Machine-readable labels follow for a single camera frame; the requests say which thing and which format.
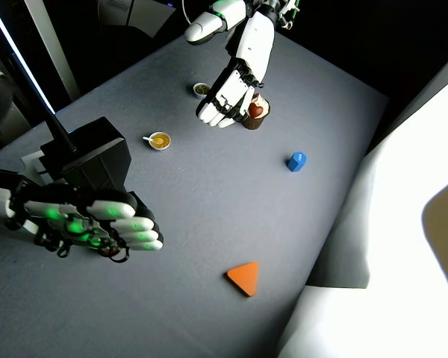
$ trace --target gray panel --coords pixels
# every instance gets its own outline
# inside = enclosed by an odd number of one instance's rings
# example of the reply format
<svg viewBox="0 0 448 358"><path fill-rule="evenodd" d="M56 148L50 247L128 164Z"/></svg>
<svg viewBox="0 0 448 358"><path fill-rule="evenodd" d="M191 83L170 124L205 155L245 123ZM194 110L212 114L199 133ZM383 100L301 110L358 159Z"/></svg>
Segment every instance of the gray panel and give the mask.
<svg viewBox="0 0 448 358"><path fill-rule="evenodd" d="M68 129L107 116L128 140L126 186L155 212L160 252L122 265L81 248L66 260L0 240L0 357L267 357L288 319L387 99L276 35L260 129L217 130L189 86L228 62L223 37L162 48L59 112ZM166 131L156 152L140 137ZM49 139L43 126L0 152L0 167ZM308 155L291 173L284 161ZM261 264L258 292L223 278Z"/></svg>

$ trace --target bowl with yellow sauce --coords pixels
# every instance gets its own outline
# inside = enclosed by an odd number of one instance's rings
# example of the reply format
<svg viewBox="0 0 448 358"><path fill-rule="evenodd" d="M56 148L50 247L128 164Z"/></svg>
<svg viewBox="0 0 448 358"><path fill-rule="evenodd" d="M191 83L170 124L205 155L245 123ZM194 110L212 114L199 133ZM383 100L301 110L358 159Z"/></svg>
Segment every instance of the bowl with yellow sauce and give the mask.
<svg viewBox="0 0 448 358"><path fill-rule="evenodd" d="M151 138L151 139L162 139L163 140L163 142L161 142L161 144L156 144L155 142L152 142L151 140L148 142L149 145L153 149L156 149L157 151L163 151L164 149L169 147L169 145L171 144L171 137L169 136L168 133L154 132L153 134L151 134L149 136L149 138Z"/></svg>

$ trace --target white cable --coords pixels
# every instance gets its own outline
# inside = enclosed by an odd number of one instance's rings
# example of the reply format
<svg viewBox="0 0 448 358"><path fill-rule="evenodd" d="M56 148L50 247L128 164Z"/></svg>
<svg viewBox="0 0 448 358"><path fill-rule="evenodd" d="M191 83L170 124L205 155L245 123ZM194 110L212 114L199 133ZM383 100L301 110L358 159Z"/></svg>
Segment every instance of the white cable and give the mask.
<svg viewBox="0 0 448 358"><path fill-rule="evenodd" d="M191 25L191 21L189 20L189 17L187 17L186 9L184 9L184 0L182 0L182 13L184 14L184 17L186 18L186 21L189 25Z"/></svg>
<svg viewBox="0 0 448 358"><path fill-rule="evenodd" d="M1 19L0 19L0 29L1 29L1 32L4 34L5 38L7 39L8 43L10 44L10 47L12 48L13 52L15 52L18 60L22 64L23 68L27 72L28 77L31 79L31 82L33 83L33 85L37 89L37 91L40 94L42 100L45 102L46 106L50 109L50 111L53 114L55 114L55 111L53 110L52 105L50 104L50 102L48 102L48 99L46 99L45 93L43 93L42 89L40 88L40 85L38 84L37 80L35 79L35 77L31 73L31 70L28 68L28 65L25 62L25 59L23 58L22 54L20 54L20 51L16 47L15 42L12 39L12 36L10 36L10 34L8 33L8 30L5 27L5 24L3 23L3 21Z"/></svg>

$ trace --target green illuminated robotic hand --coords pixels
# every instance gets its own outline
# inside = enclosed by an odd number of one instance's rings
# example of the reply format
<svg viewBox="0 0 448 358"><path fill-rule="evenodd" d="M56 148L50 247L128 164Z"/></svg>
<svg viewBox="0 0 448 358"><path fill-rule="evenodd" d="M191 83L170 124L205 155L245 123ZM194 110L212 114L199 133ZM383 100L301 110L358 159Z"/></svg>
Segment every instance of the green illuminated robotic hand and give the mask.
<svg viewBox="0 0 448 358"><path fill-rule="evenodd" d="M10 229L26 229L37 245L59 257L79 245L124 262L130 249L163 247L153 213L133 192L38 186L17 173L0 171L0 218ZM122 249L125 255L117 260Z"/></svg>

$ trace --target white bowl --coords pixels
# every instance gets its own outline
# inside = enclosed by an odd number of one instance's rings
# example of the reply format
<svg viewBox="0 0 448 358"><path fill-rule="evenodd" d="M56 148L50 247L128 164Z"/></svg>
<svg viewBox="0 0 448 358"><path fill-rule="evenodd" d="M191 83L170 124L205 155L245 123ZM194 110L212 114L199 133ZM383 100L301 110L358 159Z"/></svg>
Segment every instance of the white bowl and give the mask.
<svg viewBox="0 0 448 358"><path fill-rule="evenodd" d="M157 150L157 151L163 151L164 149L168 148L169 145L171 144L171 136L168 133L164 133L164 132L154 132L153 134L151 134L149 136L149 138L153 139L155 136L157 136L158 134L163 134L165 136L167 136L169 138L169 144L163 148L157 147L156 144L154 144L152 141L148 141L149 145L151 146L151 148Z"/></svg>
<svg viewBox="0 0 448 358"><path fill-rule="evenodd" d="M199 86L206 86L208 88L208 91L204 94L204 93L199 93L197 91L197 87ZM193 91L194 91L194 95L199 98L199 99L204 99L206 98L206 96L208 95L209 90L211 89L211 86L209 86L208 84L205 84L204 82L198 82L197 84L195 84L193 86Z"/></svg>

